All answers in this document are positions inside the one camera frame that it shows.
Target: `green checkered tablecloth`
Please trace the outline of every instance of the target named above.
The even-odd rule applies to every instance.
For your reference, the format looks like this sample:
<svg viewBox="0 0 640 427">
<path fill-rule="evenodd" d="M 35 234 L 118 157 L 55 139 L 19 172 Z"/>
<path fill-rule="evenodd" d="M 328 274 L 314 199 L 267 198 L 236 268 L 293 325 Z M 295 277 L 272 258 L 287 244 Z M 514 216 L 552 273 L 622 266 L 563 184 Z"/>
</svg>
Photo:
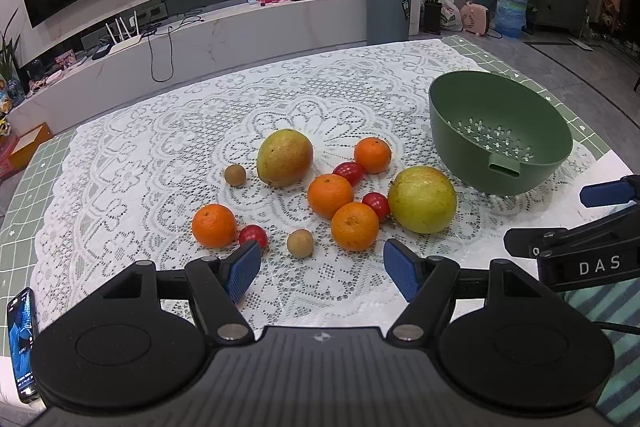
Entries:
<svg viewBox="0 0 640 427">
<path fill-rule="evenodd" d="M 459 36 L 446 37 L 442 41 L 461 55 L 474 60 L 481 68 L 503 74 L 546 98 L 569 123 L 574 139 L 584 144 L 596 159 L 610 150 L 587 124 L 530 78 Z M 53 183 L 62 172 L 62 160 L 68 153 L 68 146 L 74 134 L 74 130 L 66 131 L 41 145 L 15 191 L 0 230 L 1 310 L 6 309 L 8 298 L 15 296 L 30 283 L 31 271 L 36 263 L 35 235 L 43 226 L 44 212 L 53 198 Z M 2 312 L 0 336 L 2 337 L 2 354 L 8 357 L 9 347 L 6 341 L 4 312 Z"/>
</svg>

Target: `blue gripper pad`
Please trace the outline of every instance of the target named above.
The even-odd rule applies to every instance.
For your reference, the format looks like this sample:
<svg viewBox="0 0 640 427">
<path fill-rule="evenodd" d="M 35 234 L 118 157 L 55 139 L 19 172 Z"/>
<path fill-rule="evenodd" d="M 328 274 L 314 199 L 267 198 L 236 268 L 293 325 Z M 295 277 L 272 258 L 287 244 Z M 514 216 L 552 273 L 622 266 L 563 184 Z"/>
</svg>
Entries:
<svg viewBox="0 0 640 427">
<path fill-rule="evenodd" d="M 236 251 L 222 261 L 222 263 L 228 260 L 232 261 L 229 269 L 229 279 L 224 288 L 234 304 L 238 304 L 260 271 L 262 248 L 257 241 L 252 241 L 252 243 L 251 247 L 241 253 L 238 259 L 232 259 L 236 255 Z"/>
<path fill-rule="evenodd" d="M 624 180 L 587 185 L 580 191 L 580 201 L 587 207 L 625 204 L 635 197 L 636 190 Z"/>
<path fill-rule="evenodd" d="M 408 248 L 403 248 L 406 249 L 406 252 L 402 251 L 394 241 L 386 241 L 383 259 L 385 270 L 400 290 L 402 297 L 407 302 L 411 302 L 422 286 L 415 270 L 415 261 L 419 261 L 420 258 Z"/>
</svg>

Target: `metal screw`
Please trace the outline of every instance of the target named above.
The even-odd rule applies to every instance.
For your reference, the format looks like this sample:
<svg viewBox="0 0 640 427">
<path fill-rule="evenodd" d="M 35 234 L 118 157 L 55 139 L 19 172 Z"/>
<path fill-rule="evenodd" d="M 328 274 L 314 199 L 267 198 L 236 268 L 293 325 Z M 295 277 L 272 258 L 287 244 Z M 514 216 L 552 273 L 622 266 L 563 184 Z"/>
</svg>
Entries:
<svg viewBox="0 0 640 427">
<path fill-rule="evenodd" d="M 400 324 L 394 328 L 393 335 L 400 341 L 410 342 L 420 339 L 424 331 L 415 324 Z"/>
<path fill-rule="evenodd" d="M 218 336 L 226 341 L 239 341 L 249 333 L 249 328 L 242 324 L 225 324 L 218 328 Z"/>
</svg>

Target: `striped fabric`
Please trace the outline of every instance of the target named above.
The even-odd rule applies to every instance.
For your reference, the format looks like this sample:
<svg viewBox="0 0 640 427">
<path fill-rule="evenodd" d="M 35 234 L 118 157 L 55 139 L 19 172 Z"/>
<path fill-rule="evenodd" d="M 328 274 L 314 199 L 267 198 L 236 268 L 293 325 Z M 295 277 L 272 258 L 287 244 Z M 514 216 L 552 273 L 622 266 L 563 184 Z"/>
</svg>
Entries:
<svg viewBox="0 0 640 427">
<path fill-rule="evenodd" d="M 640 327 L 640 279 L 565 292 L 564 300 L 588 319 Z M 640 426 L 640 336 L 604 333 L 616 363 L 597 408 L 616 425 Z"/>
</svg>

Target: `blue water jug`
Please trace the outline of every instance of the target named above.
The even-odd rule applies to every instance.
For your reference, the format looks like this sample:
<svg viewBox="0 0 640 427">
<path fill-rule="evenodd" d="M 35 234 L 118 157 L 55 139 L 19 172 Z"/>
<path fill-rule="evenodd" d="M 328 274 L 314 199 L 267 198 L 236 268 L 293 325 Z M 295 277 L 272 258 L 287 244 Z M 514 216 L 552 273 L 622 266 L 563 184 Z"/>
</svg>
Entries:
<svg viewBox="0 0 640 427">
<path fill-rule="evenodd" d="M 503 35 L 519 38 L 527 24 L 527 0 L 498 0 L 494 23 Z"/>
</svg>

